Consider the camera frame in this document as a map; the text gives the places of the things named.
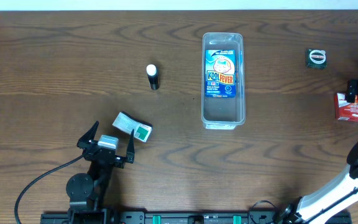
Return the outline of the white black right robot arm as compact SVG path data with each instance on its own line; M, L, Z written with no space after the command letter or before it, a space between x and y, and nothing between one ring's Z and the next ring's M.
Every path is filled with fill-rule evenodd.
M334 97L336 119L358 121L358 80L349 80L346 93ZM358 142L347 156L347 165L333 180L312 194L289 204L274 223L326 223L358 202Z

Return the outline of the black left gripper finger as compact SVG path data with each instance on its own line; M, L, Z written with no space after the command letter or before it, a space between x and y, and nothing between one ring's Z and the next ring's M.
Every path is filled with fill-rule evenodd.
M89 149L94 144L94 137L96 135L99 126L99 121L96 121L94 125L79 138L76 146L80 149Z
M126 162L133 164L135 158L135 149L134 149L134 130L131 132L129 143L126 149Z

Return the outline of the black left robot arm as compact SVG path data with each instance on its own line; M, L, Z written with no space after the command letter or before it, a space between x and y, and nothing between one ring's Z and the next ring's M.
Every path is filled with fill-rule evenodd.
M131 132L126 155L118 156L118 139L101 136L95 140L98 122L79 138L77 147L82 157L89 161L88 172L72 176L67 182L66 192L70 198L68 223L119 223L120 215L104 206L104 196L109 187L114 168L124 168L133 163L135 157L134 132Z

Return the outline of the blue Kool Fever box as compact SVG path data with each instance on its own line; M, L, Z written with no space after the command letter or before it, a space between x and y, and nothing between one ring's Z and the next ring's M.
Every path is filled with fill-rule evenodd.
M204 92L206 97L236 96L236 55L234 49L205 50Z

